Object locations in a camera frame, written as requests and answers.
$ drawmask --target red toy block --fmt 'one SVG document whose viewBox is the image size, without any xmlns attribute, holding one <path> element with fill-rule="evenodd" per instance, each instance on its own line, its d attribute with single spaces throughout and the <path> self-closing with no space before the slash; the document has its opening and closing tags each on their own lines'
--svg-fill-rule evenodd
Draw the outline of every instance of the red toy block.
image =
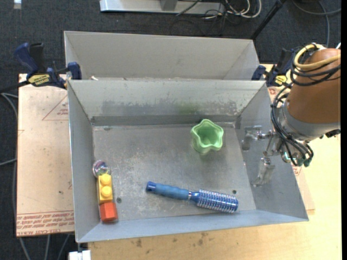
<svg viewBox="0 0 347 260">
<path fill-rule="evenodd" d="M 100 218 L 103 222 L 112 222 L 118 219 L 117 208 L 114 202 L 100 204 Z"/>
</svg>

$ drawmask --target yellow sticker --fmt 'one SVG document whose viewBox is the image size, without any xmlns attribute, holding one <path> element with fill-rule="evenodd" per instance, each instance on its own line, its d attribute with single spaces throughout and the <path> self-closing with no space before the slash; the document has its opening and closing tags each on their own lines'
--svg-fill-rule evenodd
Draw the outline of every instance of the yellow sticker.
<svg viewBox="0 0 347 260">
<path fill-rule="evenodd" d="M 35 84 L 36 86 L 41 85 L 43 83 L 47 83 L 50 81 L 49 74 L 34 74 L 32 77 L 28 79 L 29 83 Z"/>
<path fill-rule="evenodd" d="M 284 82 L 287 81 L 287 77 L 285 75 L 277 75 L 275 82 L 279 85 L 282 85 Z"/>
</svg>

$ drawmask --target cardboard sheet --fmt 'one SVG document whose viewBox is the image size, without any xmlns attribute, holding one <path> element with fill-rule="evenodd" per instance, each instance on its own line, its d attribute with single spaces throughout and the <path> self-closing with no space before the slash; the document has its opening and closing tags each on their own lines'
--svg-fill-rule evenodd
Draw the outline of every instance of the cardboard sheet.
<svg viewBox="0 0 347 260">
<path fill-rule="evenodd" d="M 74 231 L 69 140 L 67 91 L 20 88 L 17 237 Z"/>
</svg>

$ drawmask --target toy block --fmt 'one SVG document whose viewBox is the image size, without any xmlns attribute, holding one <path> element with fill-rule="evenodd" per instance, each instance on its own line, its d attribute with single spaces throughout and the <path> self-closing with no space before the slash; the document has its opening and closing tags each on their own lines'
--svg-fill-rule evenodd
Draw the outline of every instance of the toy block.
<svg viewBox="0 0 347 260">
<path fill-rule="evenodd" d="M 114 202 L 106 202 L 100 205 L 100 218 L 103 222 L 112 222 L 118 219 L 117 208 Z"/>
<path fill-rule="evenodd" d="M 97 189 L 99 205 L 105 202 L 112 202 L 112 177 L 109 174 L 105 173 L 98 176 Z"/>
</svg>

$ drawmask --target gray metal bin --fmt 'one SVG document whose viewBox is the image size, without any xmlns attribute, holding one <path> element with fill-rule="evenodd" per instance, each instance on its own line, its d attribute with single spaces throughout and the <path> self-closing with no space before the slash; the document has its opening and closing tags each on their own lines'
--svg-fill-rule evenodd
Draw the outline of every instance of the gray metal bin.
<svg viewBox="0 0 347 260">
<path fill-rule="evenodd" d="M 272 181 L 255 187 L 266 143 L 242 151 L 245 127 L 272 128 L 253 42 L 218 38 L 65 32 L 75 236 L 80 243 L 308 220 L 290 164 L 274 159 Z M 98 80 L 89 80 L 91 76 Z M 190 129 L 208 118 L 224 129 L 219 151 L 199 154 Z M 112 169 L 119 220 L 102 223 L 92 165 Z M 148 194 L 148 181 L 233 194 L 216 213 Z"/>
</svg>

